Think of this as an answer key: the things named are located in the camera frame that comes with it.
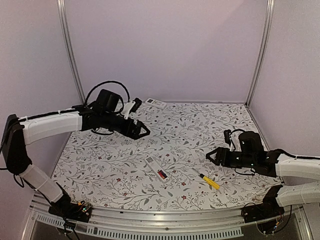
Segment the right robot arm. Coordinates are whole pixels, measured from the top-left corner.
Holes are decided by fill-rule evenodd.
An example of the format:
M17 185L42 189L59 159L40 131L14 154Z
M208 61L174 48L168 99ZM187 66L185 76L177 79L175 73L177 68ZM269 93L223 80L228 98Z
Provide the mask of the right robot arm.
M269 218L278 207L296 204L311 204L320 201L320 159L316 156L300 156L283 149L266 151L261 137L253 131L241 130L236 150L232 140L232 130L223 132L228 147L218 147L205 157L217 166L231 169L249 168L262 176L297 177L312 179L310 183L299 185L275 185L269 189L259 206L262 218Z

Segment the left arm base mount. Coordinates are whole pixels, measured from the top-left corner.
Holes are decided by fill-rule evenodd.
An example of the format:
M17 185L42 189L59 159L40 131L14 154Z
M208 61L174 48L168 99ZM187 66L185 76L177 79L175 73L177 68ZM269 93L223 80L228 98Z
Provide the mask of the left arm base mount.
M66 191L62 191L62 197L57 202L51 202L48 210L49 214L88 223L92 214L92 204L85 202L72 202L71 197Z

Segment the right aluminium frame post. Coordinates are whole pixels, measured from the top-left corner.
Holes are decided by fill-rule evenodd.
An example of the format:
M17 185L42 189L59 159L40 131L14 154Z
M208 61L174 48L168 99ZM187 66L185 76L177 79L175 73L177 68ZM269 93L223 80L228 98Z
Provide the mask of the right aluminium frame post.
M274 7L275 7L275 1L274 0L268 0L266 5L266 12L265 12L265 19L264 19L264 25L262 30L262 38L260 42L260 47L258 51L257 61L254 67L253 76L251 80L251 84L249 87L249 92L246 97L245 105L250 108L254 94L256 91L256 87L258 85L258 81L260 78L261 70L264 63L265 53L268 46L268 40L270 37L270 31L272 27L272 21L273 21L273 15L274 15Z

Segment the white battery cover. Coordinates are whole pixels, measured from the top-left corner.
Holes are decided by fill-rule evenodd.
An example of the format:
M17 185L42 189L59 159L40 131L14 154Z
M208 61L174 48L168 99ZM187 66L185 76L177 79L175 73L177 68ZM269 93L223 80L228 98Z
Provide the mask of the white battery cover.
M191 153L191 155L192 155L192 157L193 157L193 159L194 159L195 161L198 161L198 160L199 160L199 156L198 156L197 152L196 152L194 149L191 149L191 150L190 150L190 153Z

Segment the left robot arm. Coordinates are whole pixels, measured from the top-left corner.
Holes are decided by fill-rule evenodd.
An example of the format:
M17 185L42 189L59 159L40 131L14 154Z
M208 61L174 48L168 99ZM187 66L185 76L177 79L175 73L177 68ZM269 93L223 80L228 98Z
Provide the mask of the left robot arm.
M68 201L68 194L46 173L33 165L26 147L55 135L97 129L117 132L133 140L148 136L150 130L141 121L129 117L130 113L136 112L141 106L141 100L135 98L122 103L121 108L116 110L119 102L123 102L119 94L102 89L97 99L90 104L30 117L10 115L0 147L5 170L26 181L50 203L55 203L55 209L63 217L70 217L75 210L74 205Z

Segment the front aluminium rail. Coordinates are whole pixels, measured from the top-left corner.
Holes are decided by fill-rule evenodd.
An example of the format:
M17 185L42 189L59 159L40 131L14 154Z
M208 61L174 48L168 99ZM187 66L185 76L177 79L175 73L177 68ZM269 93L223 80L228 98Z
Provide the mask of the front aluminium rail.
M267 234L274 218L246 223L240 207L198 211L143 211L93 207L88 222L49 214L49 205L36 194L27 211L23 240L313 240L304 208L286 207L275 233Z

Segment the white air conditioner remote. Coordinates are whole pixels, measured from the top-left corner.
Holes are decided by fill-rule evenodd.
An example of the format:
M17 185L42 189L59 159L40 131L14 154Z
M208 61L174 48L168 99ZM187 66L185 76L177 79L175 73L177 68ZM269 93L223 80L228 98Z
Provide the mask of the white air conditioner remote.
M169 175L168 173L158 164L158 162L152 157L152 156L148 156L144 159L145 163L147 164L147 166L153 171L153 173L156 175L156 177L158 177L158 179L160 181L162 181L163 183L166 183L169 181ZM165 172L165 174L167 175L166 179L162 179L159 175L158 175L158 171L162 170L163 172Z

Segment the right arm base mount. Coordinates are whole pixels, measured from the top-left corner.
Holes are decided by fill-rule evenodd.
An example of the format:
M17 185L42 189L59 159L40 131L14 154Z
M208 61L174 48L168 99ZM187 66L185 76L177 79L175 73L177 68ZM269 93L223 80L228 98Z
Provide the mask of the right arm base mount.
M270 228L266 229L267 223L262 223L258 230L264 235L274 235L275 233L281 232L289 223L292 216L292 206L290 206L290 212L286 223L279 228L279 225L283 221L285 215L284 207L281 207L276 201L276 197L279 195L278 192L284 185L275 185L271 187L266 195L264 196L262 203L255 204L254 202L247 203L241 209L241 216L245 223L251 223L255 221L265 220L268 218L280 216L280 220L276 220L273 226L269 225Z

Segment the aluminium frame post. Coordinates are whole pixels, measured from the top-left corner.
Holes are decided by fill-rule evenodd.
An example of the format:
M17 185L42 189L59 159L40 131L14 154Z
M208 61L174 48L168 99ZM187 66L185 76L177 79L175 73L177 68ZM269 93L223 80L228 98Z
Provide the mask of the aluminium frame post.
M64 39L64 44L67 52L67 58L70 65L71 74L73 77L73 81L75 84L76 91L78 93L79 99L81 103L85 102L85 93L83 90L83 86L80 79L80 74L78 71L76 58L72 46L72 40L69 30L69 24L68 24L68 17L67 17L67 10L66 10L66 4L64 0L57 0L57 10L59 15L59 21L61 26L61 31Z
M254 67L253 76L251 80L251 84L249 87L249 92L246 97L245 105L250 108L254 94L256 91L256 87L258 85L258 81L260 78L261 70L264 63L265 53L268 46L268 40L270 37L270 31L272 27L272 21L273 21L273 15L274 15L274 7L275 7L275 1L274 0L268 0L266 5L266 12L265 12L265 19L264 19L264 25L262 30L262 38L260 42L260 47L258 51L257 61Z

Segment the yellow handled screwdriver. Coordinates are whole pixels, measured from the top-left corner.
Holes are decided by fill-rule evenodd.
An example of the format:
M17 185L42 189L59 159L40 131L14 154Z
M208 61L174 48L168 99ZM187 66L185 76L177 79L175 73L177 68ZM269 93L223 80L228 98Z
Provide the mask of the yellow handled screwdriver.
M211 187L213 187L216 190L220 189L220 186L216 182L214 182L212 179L210 179L206 175L198 172L195 168L192 168L192 170L195 171L199 175L199 177L202 178L208 185L210 185Z

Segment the left aluminium frame post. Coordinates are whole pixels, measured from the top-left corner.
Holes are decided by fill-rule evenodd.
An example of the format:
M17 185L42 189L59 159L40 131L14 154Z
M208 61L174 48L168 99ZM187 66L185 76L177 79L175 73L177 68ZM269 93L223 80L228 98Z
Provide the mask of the left aluminium frame post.
M57 10L59 15L59 21L61 26L61 31L64 39L64 44L67 52L67 58L70 65L71 74L73 77L73 81L75 84L76 91L78 93L79 99L81 103L85 102L85 93L83 90L83 86L80 79L80 74L78 71L76 58L72 46L72 40L69 30L69 24L68 24L68 17L67 17L67 10L66 10L66 4L64 0L57 0Z

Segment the floral patterned table mat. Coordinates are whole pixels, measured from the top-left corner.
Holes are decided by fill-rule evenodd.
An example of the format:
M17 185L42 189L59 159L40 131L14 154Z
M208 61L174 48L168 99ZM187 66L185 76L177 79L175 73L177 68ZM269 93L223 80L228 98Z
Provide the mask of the floral patterned table mat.
M142 121L150 135L132 140L119 133L109 136L90 131L71 134L52 179L74 201L94 206L145 210L192 211L259 203L277 178L250 175L244 168L216 166L207 152L224 147L224 130L256 132L241 104L169 103L165 109L143 104L133 119ZM190 150L199 156L194 160ZM153 157L167 172L162 182L145 162ZM216 182L214 189L192 170Z

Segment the red black battery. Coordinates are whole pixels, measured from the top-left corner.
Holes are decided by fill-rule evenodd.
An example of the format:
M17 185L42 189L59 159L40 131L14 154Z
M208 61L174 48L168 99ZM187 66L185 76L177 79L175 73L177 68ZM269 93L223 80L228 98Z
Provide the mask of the red black battery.
M166 173L163 172L162 170L159 170L157 173L163 180L165 180L168 177Z

